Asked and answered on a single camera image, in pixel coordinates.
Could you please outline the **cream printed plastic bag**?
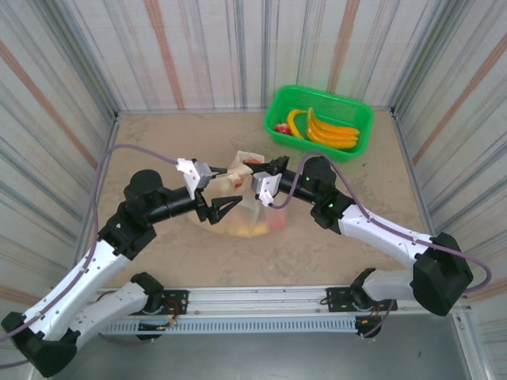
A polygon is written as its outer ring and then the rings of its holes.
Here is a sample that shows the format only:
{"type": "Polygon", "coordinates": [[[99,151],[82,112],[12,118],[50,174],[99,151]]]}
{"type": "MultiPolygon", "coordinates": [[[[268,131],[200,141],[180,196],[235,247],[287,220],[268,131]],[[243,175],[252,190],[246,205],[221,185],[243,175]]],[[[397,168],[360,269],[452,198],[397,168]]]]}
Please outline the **cream printed plastic bag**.
{"type": "MultiPolygon", "coordinates": [[[[214,225],[208,222],[201,223],[195,214],[188,215],[189,220],[214,234],[228,236],[234,236],[233,230],[237,225],[250,224],[253,229],[258,223],[265,222],[269,225],[268,218],[275,214],[286,215],[288,224],[288,213],[285,209],[273,210],[264,207],[255,199],[254,191],[251,189],[252,170],[247,165],[261,164],[264,161],[265,157],[260,154],[238,151],[228,172],[212,179],[203,191],[203,195],[206,200],[225,196],[242,196],[242,201],[214,225]]],[[[268,233],[270,232],[275,231],[269,227],[268,233]]]]}

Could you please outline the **yellow fake banana bunch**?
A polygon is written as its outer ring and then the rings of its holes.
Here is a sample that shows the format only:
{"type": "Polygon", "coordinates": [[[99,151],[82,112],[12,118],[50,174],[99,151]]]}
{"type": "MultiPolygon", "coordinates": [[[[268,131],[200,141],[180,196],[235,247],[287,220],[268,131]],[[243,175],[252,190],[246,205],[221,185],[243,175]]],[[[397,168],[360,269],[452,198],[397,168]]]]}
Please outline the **yellow fake banana bunch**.
{"type": "Polygon", "coordinates": [[[313,143],[337,150],[353,148],[357,145],[360,131],[354,127],[338,126],[326,123],[307,110],[307,137],[313,143]]]}

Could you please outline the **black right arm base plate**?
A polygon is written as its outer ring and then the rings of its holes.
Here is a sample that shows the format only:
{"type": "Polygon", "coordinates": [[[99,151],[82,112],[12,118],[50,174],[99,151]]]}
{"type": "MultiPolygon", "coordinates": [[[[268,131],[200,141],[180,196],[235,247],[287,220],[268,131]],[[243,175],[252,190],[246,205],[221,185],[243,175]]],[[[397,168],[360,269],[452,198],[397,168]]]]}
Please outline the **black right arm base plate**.
{"type": "Polygon", "coordinates": [[[361,288],[351,287],[328,287],[325,296],[319,302],[326,306],[329,312],[384,312],[393,303],[391,310],[398,309],[395,300],[374,301],[361,288]]]}

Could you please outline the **green plastic basket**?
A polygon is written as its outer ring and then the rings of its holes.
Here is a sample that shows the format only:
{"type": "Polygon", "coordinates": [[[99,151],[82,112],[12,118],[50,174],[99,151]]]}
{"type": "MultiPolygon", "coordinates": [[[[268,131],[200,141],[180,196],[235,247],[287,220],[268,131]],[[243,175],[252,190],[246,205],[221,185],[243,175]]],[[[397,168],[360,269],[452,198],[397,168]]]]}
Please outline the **green plastic basket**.
{"type": "Polygon", "coordinates": [[[285,85],[276,92],[265,115],[264,126],[277,144],[304,152],[319,150],[334,161],[348,162],[366,151],[374,119],[372,108],[361,101],[301,85],[285,85]],[[307,110],[308,108],[313,108],[315,115],[324,122],[358,129],[360,134],[357,144],[351,148],[337,150],[312,142],[306,138],[307,121],[305,115],[295,117],[295,126],[298,132],[304,136],[303,139],[275,131],[275,126],[285,122],[292,110],[307,110]]]}

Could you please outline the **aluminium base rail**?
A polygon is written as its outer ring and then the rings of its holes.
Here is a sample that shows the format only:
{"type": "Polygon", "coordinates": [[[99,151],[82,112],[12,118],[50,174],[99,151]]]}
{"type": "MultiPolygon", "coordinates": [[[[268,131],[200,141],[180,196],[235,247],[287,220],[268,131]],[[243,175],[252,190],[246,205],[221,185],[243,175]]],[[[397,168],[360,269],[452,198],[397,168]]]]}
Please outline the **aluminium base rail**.
{"type": "MultiPolygon", "coordinates": [[[[180,287],[166,290],[187,290],[189,305],[183,316],[197,317],[287,317],[328,314],[326,306],[319,304],[328,287],[316,286],[275,286],[275,287],[180,287]]],[[[398,310],[407,313],[425,314],[415,301],[396,301],[398,310]]],[[[384,312],[338,312],[336,314],[380,316],[384,312]]],[[[162,313],[162,306],[154,312],[135,311],[132,315],[144,317],[173,316],[162,313]]]]}

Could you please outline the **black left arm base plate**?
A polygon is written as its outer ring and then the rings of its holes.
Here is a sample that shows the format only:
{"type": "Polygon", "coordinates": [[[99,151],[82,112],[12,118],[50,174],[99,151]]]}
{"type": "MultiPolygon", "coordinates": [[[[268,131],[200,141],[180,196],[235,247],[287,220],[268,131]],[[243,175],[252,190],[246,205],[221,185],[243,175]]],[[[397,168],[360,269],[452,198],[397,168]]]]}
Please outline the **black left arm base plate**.
{"type": "Polygon", "coordinates": [[[185,315],[189,305],[187,290],[164,290],[162,292],[162,313],[167,315],[185,315]]]}

